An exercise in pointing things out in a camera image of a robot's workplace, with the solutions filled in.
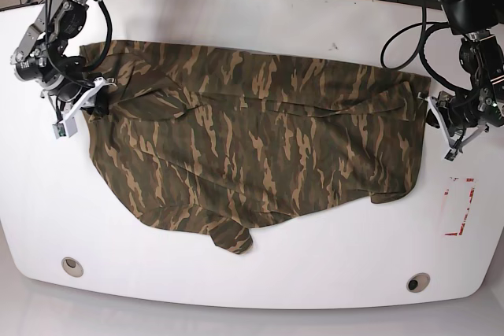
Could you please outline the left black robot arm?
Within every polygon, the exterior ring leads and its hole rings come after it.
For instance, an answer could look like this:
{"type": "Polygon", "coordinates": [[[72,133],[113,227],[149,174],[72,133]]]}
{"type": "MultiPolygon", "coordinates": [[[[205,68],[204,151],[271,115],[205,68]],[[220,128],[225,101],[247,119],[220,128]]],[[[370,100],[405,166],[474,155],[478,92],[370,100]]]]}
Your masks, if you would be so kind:
{"type": "Polygon", "coordinates": [[[447,19],[433,23],[425,35],[448,29],[460,36],[458,60],[471,83],[469,89],[450,83],[420,51],[428,74],[445,88],[426,99],[428,123],[442,131],[448,145],[445,158],[453,161],[477,136],[503,125],[503,49],[491,33],[503,15],[503,0],[439,1],[447,19]]]}

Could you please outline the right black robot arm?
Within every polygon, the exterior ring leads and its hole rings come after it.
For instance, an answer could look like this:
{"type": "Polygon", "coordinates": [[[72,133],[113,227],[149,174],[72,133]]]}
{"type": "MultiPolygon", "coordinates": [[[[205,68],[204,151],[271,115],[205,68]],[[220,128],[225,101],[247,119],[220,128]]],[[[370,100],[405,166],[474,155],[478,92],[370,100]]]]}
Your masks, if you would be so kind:
{"type": "Polygon", "coordinates": [[[81,56],[65,55],[68,41],[75,38],[87,20],[89,0],[44,0],[44,6],[28,27],[20,45],[11,57],[17,76],[23,81],[35,80],[54,100],[57,120],[63,120],[62,110],[74,104],[83,94],[95,87],[89,80],[105,59],[112,41],[113,26],[103,0],[98,3],[106,20],[106,43],[94,61],[81,56]]]}

